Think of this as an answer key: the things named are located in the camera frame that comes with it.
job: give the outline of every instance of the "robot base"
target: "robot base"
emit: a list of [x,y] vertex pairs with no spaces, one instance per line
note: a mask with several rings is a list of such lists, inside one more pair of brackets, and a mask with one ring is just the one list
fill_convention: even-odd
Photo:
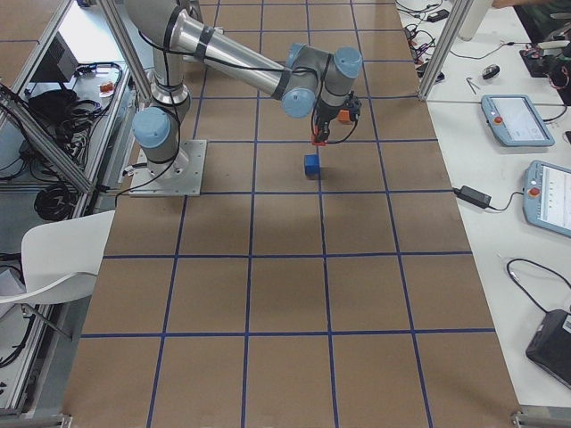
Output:
[[[206,158],[206,140],[187,140],[180,143],[180,150],[185,151],[190,163],[176,177],[162,179],[159,177],[148,185],[144,185],[137,189],[131,190],[131,196],[198,196],[200,195],[201,185],[203,183],[204,160]],[[141,151],[137,162],[146,162],[146,156]],[[153,176],[147,168],[136,169],[132,187],[137,187],[148,181]]]

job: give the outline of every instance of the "blue joint cap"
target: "blue joint cap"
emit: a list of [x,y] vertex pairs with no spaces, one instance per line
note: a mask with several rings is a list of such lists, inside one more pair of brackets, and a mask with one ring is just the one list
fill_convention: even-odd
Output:
[[157,107],[140,111],[133,118],[133,134],[145,149],[159,147],[167,139],[169,132],[169,116]]
[[343,73],[347,78],[357,78],[361,65],[363,64],[363,57],[360,52],[349,46],[340,47],[333,55],[337,69]]
[[294,65],[295,60],[297,60],[297,56],[300,54],[302,49],[307,46],[305,43],[294,43],[289,48],[289,53],[287,54],[287,60],[285,60],[285,66],[288,68],[292,68]]
[[319,156],[317,154],[306,154],[303,156],[303,168],[306,176],[314,176],[319,173]]
[[290,118],[304,118],[313,110],[315,94],[306,87],[295,87],[282,97],[282,109]]

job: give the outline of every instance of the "power adapter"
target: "power adapter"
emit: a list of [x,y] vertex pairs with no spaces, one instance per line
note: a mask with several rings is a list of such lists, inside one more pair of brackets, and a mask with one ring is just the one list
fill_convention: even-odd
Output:
[[463,185],[460,189],[454,188],[453,190],[456,197],[462,201],[469,202],[482,209],[490,207],[492,197],[488,194],[478,192],[476,189],[468,187],[467,185]]

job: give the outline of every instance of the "white chair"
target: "white chair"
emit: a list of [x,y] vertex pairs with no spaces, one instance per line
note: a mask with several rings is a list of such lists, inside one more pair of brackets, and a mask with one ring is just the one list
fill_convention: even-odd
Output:
[[57,332],[71,338],[33,305],[55,305],[93,293],[115,211],[31,228],[21,242],[26,292],[0,297],[20,303]]

